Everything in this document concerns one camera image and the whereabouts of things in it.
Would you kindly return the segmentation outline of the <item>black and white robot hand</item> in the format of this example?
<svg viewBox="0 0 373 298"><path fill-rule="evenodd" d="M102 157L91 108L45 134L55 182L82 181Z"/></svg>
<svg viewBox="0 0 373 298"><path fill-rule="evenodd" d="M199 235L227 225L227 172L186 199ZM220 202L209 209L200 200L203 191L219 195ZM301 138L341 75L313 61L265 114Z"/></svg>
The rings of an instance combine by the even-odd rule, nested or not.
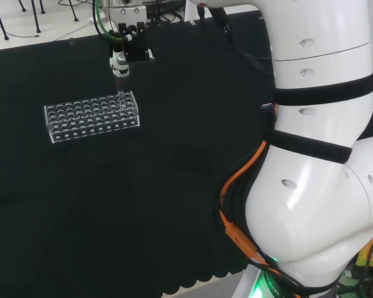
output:
<svg viewBox="0 0 373 298"><path fill-rule="evenodd" d="M154 54L148 43L147 30L144 22L136 25L119 23L120 32L110 30L112 40L112 57L109 65L116 78L123 79L129 76L131 65L135 63L150 62Z"/></svg>

